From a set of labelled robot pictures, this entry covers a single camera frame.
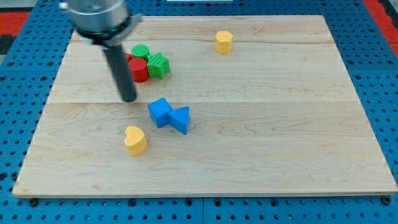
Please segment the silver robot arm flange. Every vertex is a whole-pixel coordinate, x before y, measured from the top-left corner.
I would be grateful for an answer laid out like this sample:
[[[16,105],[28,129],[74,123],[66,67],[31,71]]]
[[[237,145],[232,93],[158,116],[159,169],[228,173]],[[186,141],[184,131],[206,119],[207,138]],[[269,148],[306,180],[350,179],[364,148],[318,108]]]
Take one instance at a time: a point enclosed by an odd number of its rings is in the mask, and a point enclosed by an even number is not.
[[[58,6],[84,42],[104,49],[121,45],[142,21],[140,14],[130,14],[126,0],[65,0]]]

